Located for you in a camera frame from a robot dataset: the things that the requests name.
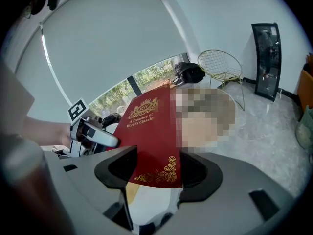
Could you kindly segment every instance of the red book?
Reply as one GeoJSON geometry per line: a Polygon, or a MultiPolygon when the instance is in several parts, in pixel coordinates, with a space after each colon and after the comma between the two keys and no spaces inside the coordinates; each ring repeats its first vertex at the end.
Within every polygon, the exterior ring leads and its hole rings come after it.
{"type": "Polygon", "coordinates": [[[176,104],[168,85],[132,100],[114,135],[121,147],[137,145],[137,167],[129,182],[160,188],[182,187],[176,146],[176,104]]]}

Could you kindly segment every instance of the gray floor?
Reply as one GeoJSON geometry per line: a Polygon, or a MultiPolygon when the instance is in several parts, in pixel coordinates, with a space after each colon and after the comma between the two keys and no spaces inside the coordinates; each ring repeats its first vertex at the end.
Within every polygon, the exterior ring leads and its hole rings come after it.
{"type": "MultiPolygon", "coordinates": [[[[240,84],[230,82],[225,91],[242,102],[240,84]]],[[[308,152],[298,144],[294,130],[300,109],[290,98],[277,94],[274,102],[254,94],[244,83],[246,110],[238,106],[236,134],[210,151],[249,162],[278,182],[294,197],[301,194],[312,166],[308,152]]]]}

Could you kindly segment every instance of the gold wire chair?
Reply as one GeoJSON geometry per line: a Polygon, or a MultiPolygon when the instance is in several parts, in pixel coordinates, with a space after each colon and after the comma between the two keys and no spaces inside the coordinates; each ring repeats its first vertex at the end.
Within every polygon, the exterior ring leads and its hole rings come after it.
{"type": "Polygon", "coordinates": [[[245,110],[245,98],[242,82],[242,67],[238,60],[227,52],[211,49],[202,52],[198,56],[198,65],[208,74],[210,78],[210,86],[212,78],[222,83],[222,89],[225,88],[225,82],[232,80],[239,80],[241,84],[241,92],[243,95],[243,106],[239,106],[245,110]]]}

